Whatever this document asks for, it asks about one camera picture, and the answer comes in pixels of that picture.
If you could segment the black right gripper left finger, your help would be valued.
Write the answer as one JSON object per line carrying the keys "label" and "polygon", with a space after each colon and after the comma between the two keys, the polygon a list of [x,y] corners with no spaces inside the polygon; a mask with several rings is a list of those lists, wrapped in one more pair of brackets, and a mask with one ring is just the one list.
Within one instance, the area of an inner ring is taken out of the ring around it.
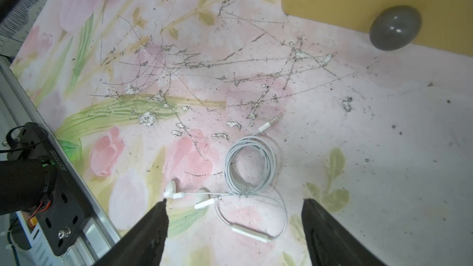
{"label": "black right gripper left finger", "polygon": [[97,266],[158,266],[168,237],[167,200],[158,202],[95,264]]}

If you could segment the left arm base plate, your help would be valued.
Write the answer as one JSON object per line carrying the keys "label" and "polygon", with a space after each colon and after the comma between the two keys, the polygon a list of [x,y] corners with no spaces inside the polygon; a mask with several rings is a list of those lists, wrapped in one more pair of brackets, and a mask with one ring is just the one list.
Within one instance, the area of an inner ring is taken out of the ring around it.
{"label": "left arm base plate", "polygon": [[65,254],[90,220],[91,202],[51,143],[48,132],[39,124],[29,122],[11,129],[6,134],[6,143],[5,161],[39,159],[56,167],[54,190],[44,198],[41,207],[29,212],[37,219],[52,252],[56,256]]}

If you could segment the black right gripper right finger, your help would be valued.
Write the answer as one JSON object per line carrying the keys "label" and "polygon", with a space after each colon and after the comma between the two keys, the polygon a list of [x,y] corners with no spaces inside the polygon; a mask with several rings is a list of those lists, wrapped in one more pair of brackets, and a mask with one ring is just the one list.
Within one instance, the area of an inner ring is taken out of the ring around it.
{"label": "black right gripper right finger", "polygon": [[316,200],[304,200],[301,220],[313,266],[384,265]]}

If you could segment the white earphones middle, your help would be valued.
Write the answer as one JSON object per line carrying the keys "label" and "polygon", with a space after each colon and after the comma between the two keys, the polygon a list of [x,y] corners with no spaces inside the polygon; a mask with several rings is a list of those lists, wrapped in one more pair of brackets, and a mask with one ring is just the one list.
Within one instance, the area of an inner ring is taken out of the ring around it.
{"label": "white earphones middle", "polygon": [[[204,197],[204,200],[194,205],[194,209],[202,210],[213,205],[219,220],[234,233],[261,243],[273,243],[287,229],[288,210],[280,192],[273,186],[277,175],[278,157],[277,152],[266,139],[265,132],[282,118],[283,114],[281,113],[266,121],[253,134],[242,137],[229,148],[225,156],[223,170],[225,192],[178,191],[176,181],[172,180],[167,184],[163,196],[172,200],[188,195]],[[227,199],[267,200],[276,204],[282,210],[284,217],[281,231],[275,236],[271,236],[268,233],[231,222],[220,208],[220,204]]]}

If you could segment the aluminium rail frame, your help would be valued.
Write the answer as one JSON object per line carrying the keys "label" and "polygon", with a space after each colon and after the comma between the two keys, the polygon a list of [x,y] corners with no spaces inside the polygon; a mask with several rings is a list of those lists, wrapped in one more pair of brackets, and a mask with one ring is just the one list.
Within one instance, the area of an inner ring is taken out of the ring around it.
{"label": "aluminium rail frame", "polygon": [[1,217],[17,215],[39,266],[95,266],[120,240],[1,57]]}

